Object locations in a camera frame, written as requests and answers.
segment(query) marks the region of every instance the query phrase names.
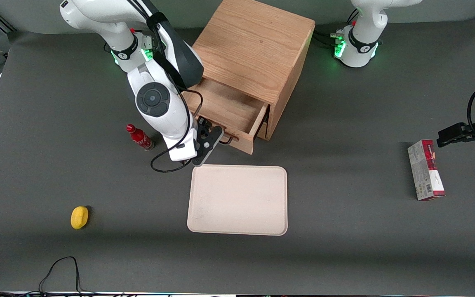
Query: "beige tray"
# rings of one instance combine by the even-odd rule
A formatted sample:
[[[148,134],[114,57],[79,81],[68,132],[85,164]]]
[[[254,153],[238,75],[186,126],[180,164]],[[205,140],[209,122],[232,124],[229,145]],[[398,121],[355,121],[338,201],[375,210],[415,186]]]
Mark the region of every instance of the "beige tray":
[[[287,231],[287,172],[282,167],[203,165],[192,174],[188,229],[280,236]]]

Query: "gray table surface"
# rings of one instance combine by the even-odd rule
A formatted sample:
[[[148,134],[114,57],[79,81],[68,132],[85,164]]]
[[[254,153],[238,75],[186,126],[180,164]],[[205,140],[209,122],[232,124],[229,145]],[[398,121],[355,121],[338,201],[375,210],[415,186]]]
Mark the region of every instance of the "gray table surface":
[[[466,120],[475,19],[391,24],[383,39],[363,69],[313,42],[272,140],[253,156],[211,155],[287,169],[289,229],[260,237],[187,229],[192,168],[151,171],[164,144],[131,142],[128,123],[157,134],[98,35],[13,36],[0,79],[0,290],[33,290],[73,255],[88,290],[475,295],[475,144],[437,149],[447,197],[427,203],[406,151]],[[93,207],[81,231],[69,224],[77,205]],[[60,263],[46,289],[73,283]]]

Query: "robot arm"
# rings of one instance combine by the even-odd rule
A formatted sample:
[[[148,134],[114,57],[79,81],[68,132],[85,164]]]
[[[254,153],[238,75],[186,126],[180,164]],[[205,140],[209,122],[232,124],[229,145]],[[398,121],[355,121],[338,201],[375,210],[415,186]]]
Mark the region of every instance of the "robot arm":
[[[360,12],[355,25],[347,25],[332,34],[340,38],[335,49],[335,58],[345,65],[358,68],[368,64],[375,56],[378,39],[388,24],[388,15],[384,11],[392,7],[407,7],[422,0],[351,0]]]
[[[215,127],[209,132],[211,124],[202,119],[199,126],[189,111],[181,91],[201,81],[203,64],[164,15],[149,0],[64,0],[60,13],[73,28],[104,38],[117,64],[128,73],[139,113],[162,134],[171,160],[202,165],[223,130]],[[126,24],[150,23],[152,16],[160,17],[150,28],[154,39],[132,32]],[[199,148],[200,142],[209,145]]]

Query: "cardboard box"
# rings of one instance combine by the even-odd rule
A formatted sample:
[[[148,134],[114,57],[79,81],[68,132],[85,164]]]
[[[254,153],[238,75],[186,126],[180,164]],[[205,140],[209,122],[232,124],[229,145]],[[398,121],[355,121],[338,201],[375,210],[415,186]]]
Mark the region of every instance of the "cardboard box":
[[[445,196],[443,182],[435,165],[434,141],[421,140],[408,148],[417,200],[428,201]]]

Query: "open drawer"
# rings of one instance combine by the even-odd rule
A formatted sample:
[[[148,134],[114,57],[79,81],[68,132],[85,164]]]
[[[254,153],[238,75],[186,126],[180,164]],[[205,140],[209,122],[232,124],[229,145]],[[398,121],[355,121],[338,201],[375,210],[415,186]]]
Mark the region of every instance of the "open drawer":
[[[225,131],[221,141],[228,141],[229,137],[232,137],[230,146],[252,154],[254,138],[263,123],[269,105],[205,78],[191,90],[203,95],[204,101],[199,115],[221,126]],[[191,92],[183,92],[183,95],[188,107],[194,113],[200,102],[199,96]]]

